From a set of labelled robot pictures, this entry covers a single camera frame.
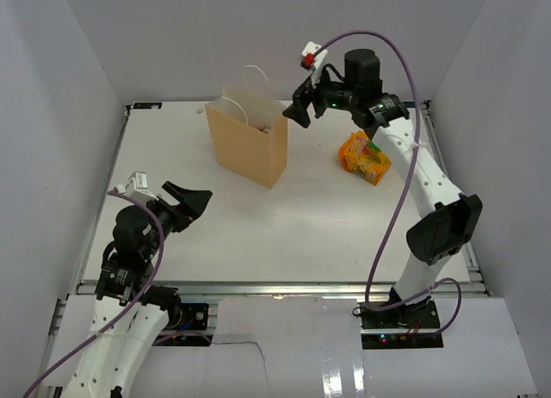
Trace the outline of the orange yellow candy bag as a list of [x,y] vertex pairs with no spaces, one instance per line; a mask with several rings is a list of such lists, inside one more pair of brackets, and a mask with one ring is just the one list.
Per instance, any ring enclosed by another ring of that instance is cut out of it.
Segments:
[[341,145],[337,152],[341,167],[377,185],[391,166],[388,156],[363,132],[357,131]]

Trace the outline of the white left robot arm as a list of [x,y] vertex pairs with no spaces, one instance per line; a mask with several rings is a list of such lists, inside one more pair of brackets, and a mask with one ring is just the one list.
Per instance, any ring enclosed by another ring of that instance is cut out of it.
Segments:
[[79,359],[64,397],[127,397],[158,335],[182,318],[176,289],[153,280],[167,238],[198,220],[213,194],[172,182],[162,188],[174,203],[153,195],[138,177],[108,192],[127,206],[117,213],[102,254],[88,338],[68,354]]

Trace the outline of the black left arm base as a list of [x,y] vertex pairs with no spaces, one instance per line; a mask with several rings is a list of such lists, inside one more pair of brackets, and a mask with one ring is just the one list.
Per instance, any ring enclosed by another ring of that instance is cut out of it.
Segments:
[[169,324],[155,338],[154,346],[210,346],[207,335],[209,305],[181,303],[170,314]]

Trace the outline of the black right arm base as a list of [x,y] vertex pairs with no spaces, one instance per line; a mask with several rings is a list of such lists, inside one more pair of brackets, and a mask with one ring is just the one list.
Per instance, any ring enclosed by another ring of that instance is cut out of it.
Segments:
[[398,308],[376,313],[360,303],[352,314],[361,322],[364,351],[443,348],[443,336],[435,334],[441,322],[433,300],[406,313]]

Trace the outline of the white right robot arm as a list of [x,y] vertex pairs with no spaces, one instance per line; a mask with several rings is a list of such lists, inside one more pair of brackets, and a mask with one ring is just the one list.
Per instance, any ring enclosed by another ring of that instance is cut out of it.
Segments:
[[441,284],[438,275],[449,258],[471,239],[482,211],[477,195],[467,196],[454,185],[418,139],[419,119],[412,119],[394,94],[386,93],[381,64],[370,49],[344,55],[344,74],[332,79],[327,51],[309,42],[301,53],[310,76],[295,90],[284,116],[308,127],[312,107],[320,118],[327,109],[350,113],[352,121],[391,160],[416,204],[419,222],[406,233],[410,255],[387,304],[376,313],[388,314],[398,327],[407,328],[420,316],[430,292]]

